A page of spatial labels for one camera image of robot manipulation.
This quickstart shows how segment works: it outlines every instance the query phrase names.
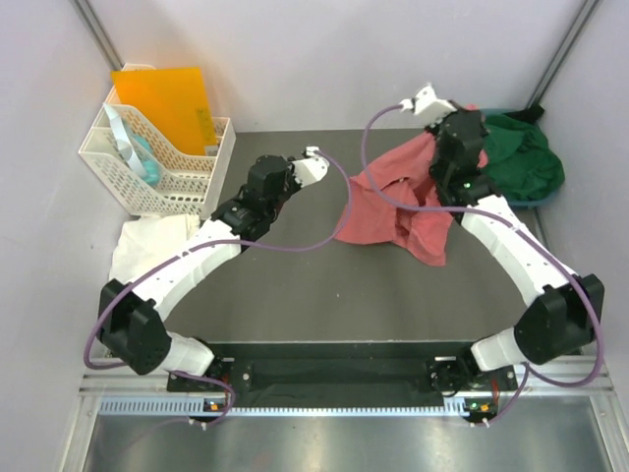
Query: white cloth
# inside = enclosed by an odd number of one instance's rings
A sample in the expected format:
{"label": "white cloth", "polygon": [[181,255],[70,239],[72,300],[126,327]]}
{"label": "white cloth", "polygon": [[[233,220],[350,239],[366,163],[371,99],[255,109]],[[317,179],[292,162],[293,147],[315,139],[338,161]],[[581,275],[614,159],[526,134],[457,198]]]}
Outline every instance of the white cloth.
{"label": "white cloth", "polygon": [[127,221],[114,250],[109,279],[127,283],[163,263],[193,237],[199,226],[199,217],[191,214],[143,216]]}

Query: red cloth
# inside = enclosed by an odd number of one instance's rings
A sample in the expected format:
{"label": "red cloth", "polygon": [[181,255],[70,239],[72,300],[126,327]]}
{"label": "red cloth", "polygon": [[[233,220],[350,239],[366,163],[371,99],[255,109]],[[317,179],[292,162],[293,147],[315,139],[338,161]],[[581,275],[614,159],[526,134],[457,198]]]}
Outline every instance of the red cloth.
{"label": "red cloth", "polygon": [[[434,148],[434,136],[422,133],[376,159],[369,170],[377,187],[402,204],[440,207],[429,177]],[[486,163],[483,151],[481,167]],[[352,211],[336,239],[352,244],[392,242],[423,263],[445,265],[445,240],[452,223],[449,213],[416,212],[393,206],[372,190],[365,171],[352,177],[350,185]]]}

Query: white basket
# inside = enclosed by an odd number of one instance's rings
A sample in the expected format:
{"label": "white basket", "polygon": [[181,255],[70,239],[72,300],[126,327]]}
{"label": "white basket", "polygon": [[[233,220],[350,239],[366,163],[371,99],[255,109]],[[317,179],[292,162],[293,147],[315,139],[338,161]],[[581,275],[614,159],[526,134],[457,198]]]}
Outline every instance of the white basket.
{"label": "white basket", "polygon": [[[148,66],[127,66],[125,69],[146,69]],[[121,105],[115,89],[107,96],[111,104],[134,133],[144,137],[158,161],[161,179],[150,187],[126,164],[116,147],[104,109],[100,109],[87,134],[79,155],[105,184],[118,202],[135,216],[197,214],[208,218],[218,205],[227,173],[227,166],[236,142],[229,118],[212,118],[219,142],[216,155],[187,155],[176,150],[137,108]],[[140,158],[147,154],[135,147]]]}

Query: gray table surface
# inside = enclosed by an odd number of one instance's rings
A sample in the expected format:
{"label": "gray table surface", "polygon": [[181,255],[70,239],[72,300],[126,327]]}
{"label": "gray table surface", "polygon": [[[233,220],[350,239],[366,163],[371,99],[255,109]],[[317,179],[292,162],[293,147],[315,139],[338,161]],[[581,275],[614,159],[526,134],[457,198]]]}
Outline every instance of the gray table surface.
{"label": "gray table surface", "polygon": [[[376,157],[416,135],[372,133]],[[239,134],[222,200],[234,196],[266,153],[298,155],[317,145],[350,175],[361,170],[360,131]],[[338,172],[297,194],[261,241],[307,246],[335,227],[347,201]],[[530,212],[519,213],[534,230]],[[513,325],[524,303],[515,285],[471,235],[453,225],[447,264],[425,265],[392,244],[332,241],[303,254],[250,249],[205,279],[167,327],[208,341],[470,340]]]}

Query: white cable tray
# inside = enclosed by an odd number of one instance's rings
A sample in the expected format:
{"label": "white cable tray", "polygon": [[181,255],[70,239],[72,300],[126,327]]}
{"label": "white cable tray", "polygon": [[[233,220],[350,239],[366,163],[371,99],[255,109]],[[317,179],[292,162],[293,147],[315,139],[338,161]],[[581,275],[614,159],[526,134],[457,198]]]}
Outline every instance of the white cable tray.
{"label": "white cable tray", "polygon": [[[104,397],[103,416],[218,416],[196,397]],[[232,408],[233,417],[443,417],[468,416],[464,398],[443,398],[443,406],[393,408]]]}

